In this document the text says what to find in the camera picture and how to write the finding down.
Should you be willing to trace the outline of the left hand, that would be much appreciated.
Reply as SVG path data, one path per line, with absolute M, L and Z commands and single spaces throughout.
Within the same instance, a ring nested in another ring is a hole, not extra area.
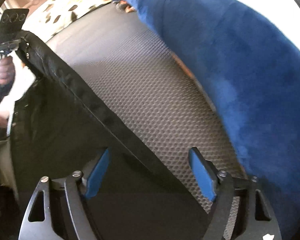
M 0 85 L 8 85 L 15 78 L 13 57 L 7 56 L 0 59 Z

